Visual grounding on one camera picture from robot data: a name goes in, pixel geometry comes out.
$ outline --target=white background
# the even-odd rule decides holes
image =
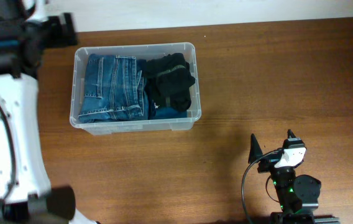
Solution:
[[[77,30],[123,30],[352,17],[353,0],[50,0]]]

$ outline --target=wooden table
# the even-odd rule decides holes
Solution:
[[[69,124],[78,47],[191,42],[203,115],[190,131],[92,136]],[[250,134],[267,152],[291,128],[308,148],[297,175],[322,182],[316,215],[353,223],[353,18],[81,33],[40,69],[42,154],[53,186],[102,223],[245,220]],[[249,213],[280,211],[267,174],[246,181]],[[275,192],[270,186],[271,195]]]

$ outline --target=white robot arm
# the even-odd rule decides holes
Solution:
[[[0,0],[9,9],[0,10],[0,26],[14,26],[6,33],[0,28],[0,223],[96,223],[75,209],[71,188],[51,188],[40,148],[37,68],[45,47],[76,43],[71,17],[64,15],[63,24],[47,17],[45,0],[21,3]],[[57,26],[62,35],[53,34]],[[21,40],[18,32],[29,38]]]

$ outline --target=wire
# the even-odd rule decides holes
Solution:
[[[7,121],[7,116],[2,110],[0,106],[0,117],[2,121],[4,122],[4,127],[6,130],[7,138],[8,138],[8,144],[9,144],[9,153],[11,155],[11,181],[8,183],[8,190],[3,196],[2,199],[0,199],[0,209],[5,205],[5,200],[8,198],[8,196],[11,194],[13,188],[16,185],[16,158],[15,158],[15,150],[14,150],[14,143],[12,140],[12,134],[11,134],[11,129],[9,127],[9,123]]]
[[[247,174],[249,172],[249,170],[251,169],[252,166],[254,166],[256,163],[258,163],[261,159],[271,155],[271,154],[276,154],[278,153],[279,150],[276,149],[274,151],[271,151],[271,152],[268,152],[266,153],[265,155],[261,156],[260,158],[256,159],[253,163],[251,163],[247,169],[245,170],[244,172],[244,175],[243,175],[243,179],[241,180],[241,201],[242,201],[242,204],[243,204],[243,209],[244,209],[244,213],[245,213],[245,217],[247,218],[247,220],[249,221],[250,224],[254,224],[253,221],[251,220],[250,216],[249,216],[249,213],[247,211],[247,207],[245,206],[245,199],[244,199],[244,182],[245,182],[245,178],[247,177]]]
[[[269,194],[269,192],[268,192],[268,182],[269,182],[269,180],[270,180],[271,177],[272,177],[272,176],[270,175],[270,176],[268,177],[268,179],[266,180],[266,184],[265,184],[266,193],[268,194],[268,196],[270,197],[270,199],[272,199],[272,200],[274,200],[275,202],[278,203],[279,201],[273,199],[272,196],[270,196],[270,194]]]

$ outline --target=plastic bin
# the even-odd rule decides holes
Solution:
[[[159,119],[146,121],[120,121],[110,123],[84,124],[78,120],[81,105],[84,99],[84,77],[88,57],[91,54],[102,55],[128,55],[137,59],[157,59],[168,54],[183,53],[185,60],[190,64],[190,72],[196,78],[196,83],[190,87],[191,106],[187,118]],[[191,43],[131,45],[116,47],[82,47],[76,51],[73,76],[73,90],[71,94],[70,124],[93,134],[111,134],[131,131],[155,130],[189,130],[201,117],[199,81],[196,63],[195,47]]]

